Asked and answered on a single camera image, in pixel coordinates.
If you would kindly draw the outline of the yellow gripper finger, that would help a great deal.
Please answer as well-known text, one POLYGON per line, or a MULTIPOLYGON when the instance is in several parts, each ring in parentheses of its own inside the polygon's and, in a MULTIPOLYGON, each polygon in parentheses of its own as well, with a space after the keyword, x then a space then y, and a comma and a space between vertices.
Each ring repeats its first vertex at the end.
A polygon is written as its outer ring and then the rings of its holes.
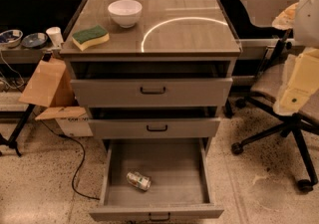
POLYGON ((289 54, 283 68, 273 110, 280 115, 298 112, 319 90, 319 50, 306 48, 298 56, 289 54))

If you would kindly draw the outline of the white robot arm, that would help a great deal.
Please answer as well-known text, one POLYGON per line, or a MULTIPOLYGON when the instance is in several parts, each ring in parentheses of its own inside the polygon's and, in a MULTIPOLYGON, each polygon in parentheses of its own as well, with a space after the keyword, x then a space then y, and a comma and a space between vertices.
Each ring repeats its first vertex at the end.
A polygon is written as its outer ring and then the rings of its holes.
POLYGON ((319 0, 299 0, 282 11, 272 26, 292 29, 294 40, 305 47, 297 57, 288 56, 273 106, 278 114, 293 115, 319 89, 319 0))

